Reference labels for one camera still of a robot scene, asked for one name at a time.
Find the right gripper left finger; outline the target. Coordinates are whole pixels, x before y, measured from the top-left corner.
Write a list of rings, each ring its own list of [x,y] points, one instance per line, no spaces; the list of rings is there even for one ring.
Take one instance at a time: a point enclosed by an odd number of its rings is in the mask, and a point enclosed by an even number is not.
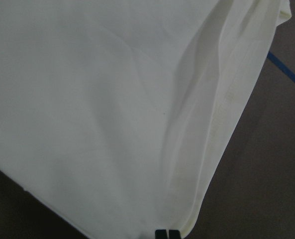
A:
[[[155,230],[155,239],[168,239],[166,230]]]

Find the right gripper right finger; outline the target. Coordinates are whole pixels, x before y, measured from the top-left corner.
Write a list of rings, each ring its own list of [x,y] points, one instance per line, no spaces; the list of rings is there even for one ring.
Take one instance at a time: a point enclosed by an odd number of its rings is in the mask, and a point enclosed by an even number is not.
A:
[[[169,239],[181,239],[179,230],[169,230]]]

